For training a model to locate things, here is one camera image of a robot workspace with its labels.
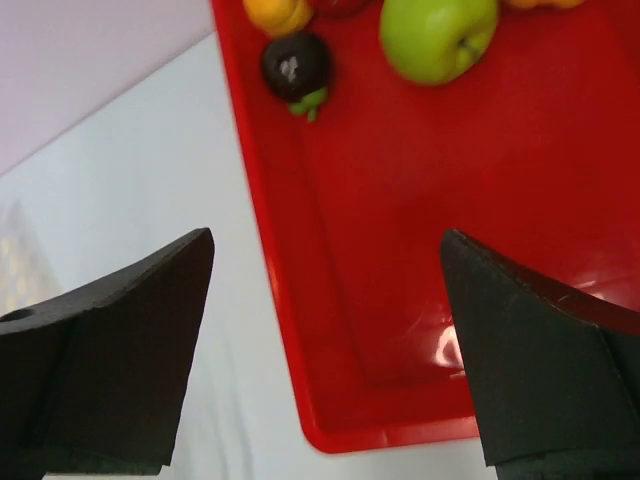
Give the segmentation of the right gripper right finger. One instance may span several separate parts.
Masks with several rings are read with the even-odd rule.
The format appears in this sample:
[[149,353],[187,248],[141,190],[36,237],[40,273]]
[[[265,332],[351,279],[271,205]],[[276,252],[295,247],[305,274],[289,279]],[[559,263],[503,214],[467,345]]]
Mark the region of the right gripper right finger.
[[457,230],[440,262],[484,459],[501,479],[639,475],[639,315]]

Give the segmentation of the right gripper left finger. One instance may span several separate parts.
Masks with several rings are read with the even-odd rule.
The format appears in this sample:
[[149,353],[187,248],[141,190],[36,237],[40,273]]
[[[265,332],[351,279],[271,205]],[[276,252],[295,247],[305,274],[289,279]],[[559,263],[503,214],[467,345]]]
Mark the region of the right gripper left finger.
[[1,471],[156,475],[171,463],[215,245],[207,228],[1,319]]

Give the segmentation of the green toy apple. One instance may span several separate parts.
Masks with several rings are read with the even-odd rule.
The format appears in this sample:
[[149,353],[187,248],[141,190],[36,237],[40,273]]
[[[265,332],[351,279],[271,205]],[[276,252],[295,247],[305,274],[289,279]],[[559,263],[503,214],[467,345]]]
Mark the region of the green toy apple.
[[421,86],[441,86],[482,59],[499,14],[497,1],[387,0],[381,8],[379,42],[399,76]]

